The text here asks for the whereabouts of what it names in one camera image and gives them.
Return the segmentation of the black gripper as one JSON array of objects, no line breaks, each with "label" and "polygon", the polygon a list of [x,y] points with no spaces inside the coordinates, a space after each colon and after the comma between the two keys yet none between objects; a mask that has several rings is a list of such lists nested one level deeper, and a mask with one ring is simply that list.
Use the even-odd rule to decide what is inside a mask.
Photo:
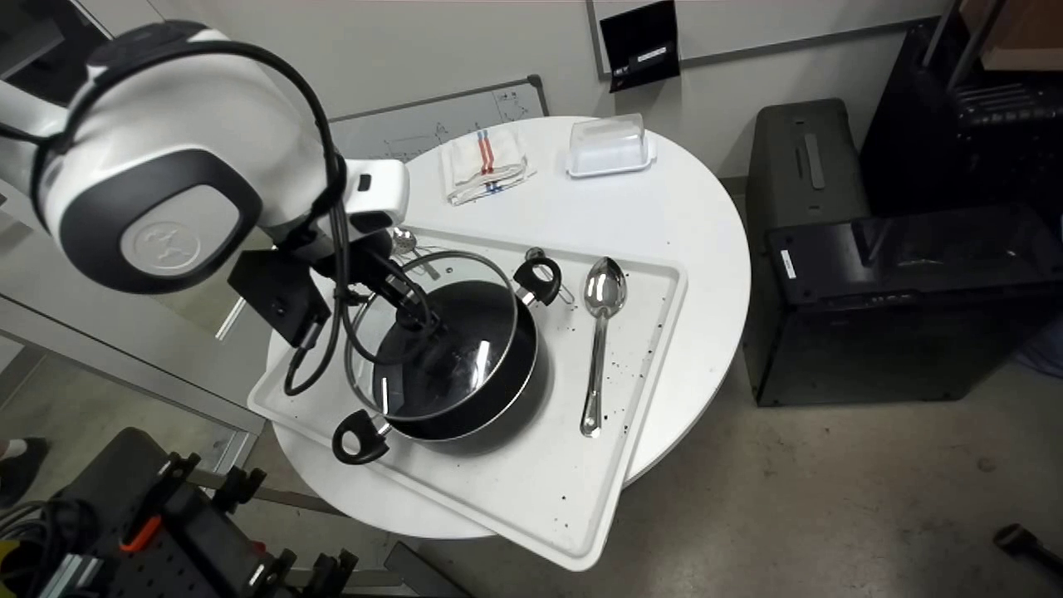
[{"label": "black gripper", "polygon": [[[348,306],[366,303],[366,287],[391,303],[391,327],[406,337],[435,337],[440,312],[420,283],[387,259],[386,234],[359,234],[348,239]],[[337,275],[337,239],[311,234],[276,249],[246,249],[230,287],[269,322],[293,348],[311,344],[332,316],[332,297],[317,287],[317,275]]]}]

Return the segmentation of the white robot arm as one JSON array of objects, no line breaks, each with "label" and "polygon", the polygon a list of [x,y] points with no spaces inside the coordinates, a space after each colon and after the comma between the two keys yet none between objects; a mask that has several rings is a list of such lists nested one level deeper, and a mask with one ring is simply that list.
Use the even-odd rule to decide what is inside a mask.
[{"label": "white robot arm", "polygon": [[399,159],[348,159],[309,79],[267,45],[194,20],[127,29],[66,102],[0,94],[4,183],[71,267],[117,291],[178,291],[225,272],[285,343],[347,306],[424,316],[386,230]]}]

